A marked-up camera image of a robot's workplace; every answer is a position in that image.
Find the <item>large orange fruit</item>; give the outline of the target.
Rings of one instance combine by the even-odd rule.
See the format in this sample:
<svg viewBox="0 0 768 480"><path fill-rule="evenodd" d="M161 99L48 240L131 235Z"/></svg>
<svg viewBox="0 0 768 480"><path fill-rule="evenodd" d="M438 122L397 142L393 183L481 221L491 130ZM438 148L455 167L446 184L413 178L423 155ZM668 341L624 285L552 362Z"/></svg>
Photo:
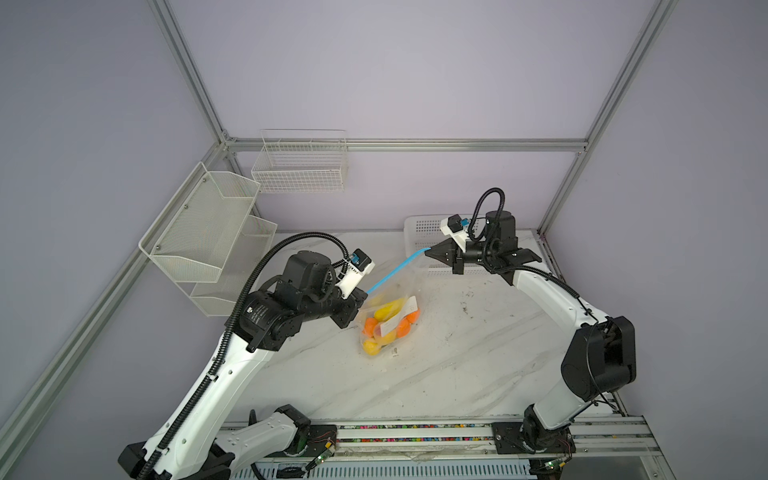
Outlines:
<svg viewBox="0 0 768 480"><path fill-rule="evenodd" d="M374 333L378 324L379 322L375 318L373 317L367 318L364 322L363 329L362 329L363 336L366 338L372 338L374 336Z"/></svg>

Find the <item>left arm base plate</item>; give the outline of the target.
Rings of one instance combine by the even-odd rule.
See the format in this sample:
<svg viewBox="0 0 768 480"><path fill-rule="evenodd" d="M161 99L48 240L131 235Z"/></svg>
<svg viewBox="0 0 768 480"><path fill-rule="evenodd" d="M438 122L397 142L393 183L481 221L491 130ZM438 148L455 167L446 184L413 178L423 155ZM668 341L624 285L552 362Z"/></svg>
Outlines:
<svg viewBox="0 0 768 480"><path fill-rule="evenodd" d="M300 428L291 443L284 450L268 454L267 458L317 457L327 449L328 443L335 443L338 427L334 424L311 424Z"/></svg>

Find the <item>yellow banana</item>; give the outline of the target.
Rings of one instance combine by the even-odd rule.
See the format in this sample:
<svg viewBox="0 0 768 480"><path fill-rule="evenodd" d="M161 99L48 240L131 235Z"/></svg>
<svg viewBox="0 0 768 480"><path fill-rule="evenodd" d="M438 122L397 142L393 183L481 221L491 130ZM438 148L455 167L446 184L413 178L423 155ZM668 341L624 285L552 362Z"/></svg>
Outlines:
<svg viewBox="0 0 768 480"><path fill-rule="evenodd" d="M405 297L388 302L374 312L373 318L378 322L388 321L402 310L405 302Z"/></svg>

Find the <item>yellow pear-shaped lemon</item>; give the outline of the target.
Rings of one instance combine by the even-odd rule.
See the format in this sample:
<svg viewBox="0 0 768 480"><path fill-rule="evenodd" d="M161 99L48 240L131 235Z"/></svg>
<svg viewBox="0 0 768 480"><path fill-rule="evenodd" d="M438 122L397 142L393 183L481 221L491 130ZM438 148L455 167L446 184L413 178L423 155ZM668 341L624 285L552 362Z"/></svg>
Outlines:
<svg viewBox="0 0 768 480"><path fill-rule="evenodd" d="M380 353L382 346L373 339L367 339L362 343L363 351L370 355L376 356Z"/></svg>

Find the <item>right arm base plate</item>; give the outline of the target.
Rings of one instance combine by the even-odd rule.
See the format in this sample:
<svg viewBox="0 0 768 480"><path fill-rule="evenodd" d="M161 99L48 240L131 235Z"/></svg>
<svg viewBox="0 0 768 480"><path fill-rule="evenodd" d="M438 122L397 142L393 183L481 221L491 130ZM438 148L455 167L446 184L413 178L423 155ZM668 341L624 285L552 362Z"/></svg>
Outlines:
<svg viewBox="0 0 768 480"><path fill-rule="evenodd" d="M535 423L494 422L492 437L498 454L572 454L575 444L568 427L546 430Z"/></svg>

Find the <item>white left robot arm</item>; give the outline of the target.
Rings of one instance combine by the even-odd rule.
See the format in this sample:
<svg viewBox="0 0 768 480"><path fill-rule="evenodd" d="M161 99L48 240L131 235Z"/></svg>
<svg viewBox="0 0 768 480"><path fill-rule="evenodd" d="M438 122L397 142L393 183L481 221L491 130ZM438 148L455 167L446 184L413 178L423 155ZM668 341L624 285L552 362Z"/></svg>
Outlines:
<svg viewBox="0 0 768 480"><path fill-rule="evenodd" d="M151 438L125 447L119 465L132 479L227 479L269 455L303 453L311 421L290 404L227 435L219 431L256 374L303 323L330 318L345 328L366 298L360 288L332 285L319 292L286 281L274 291L249 293L196 385Z"/></svg>

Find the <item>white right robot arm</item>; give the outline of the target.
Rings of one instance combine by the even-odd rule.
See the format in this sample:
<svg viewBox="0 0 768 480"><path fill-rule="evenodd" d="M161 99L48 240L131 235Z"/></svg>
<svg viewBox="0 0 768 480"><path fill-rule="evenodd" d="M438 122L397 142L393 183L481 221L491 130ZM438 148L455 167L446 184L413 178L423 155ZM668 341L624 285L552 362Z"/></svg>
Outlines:
<svg viewBox="0 0 768 480"><path fill-rule="evenodd" d="M573 420L607 392L636 379L635 328L585 301L556 275L538 267L542 258L519 245L516 220L508 211L491 213L476 234L474 221L452 215L440 221L445 239L425 251L455 275L478 265L527 295L570 337L560 365L561 379L524 413L518 443L543 452L566 435Z"/></svg>

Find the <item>clear zip top bag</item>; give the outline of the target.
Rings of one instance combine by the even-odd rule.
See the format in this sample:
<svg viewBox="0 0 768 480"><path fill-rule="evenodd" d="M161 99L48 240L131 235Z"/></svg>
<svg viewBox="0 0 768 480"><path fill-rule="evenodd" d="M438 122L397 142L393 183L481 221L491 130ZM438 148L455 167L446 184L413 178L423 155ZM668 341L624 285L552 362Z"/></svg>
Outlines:
<svg viewBox="0 0 768 480"><path fill-rule="evenodd" d="M377 264L361 283L368 294L355 317L362 352L375 357L398 346L415 329L424 302L421 287L426 279L427 248L405 259L389 259Z"/></svg>

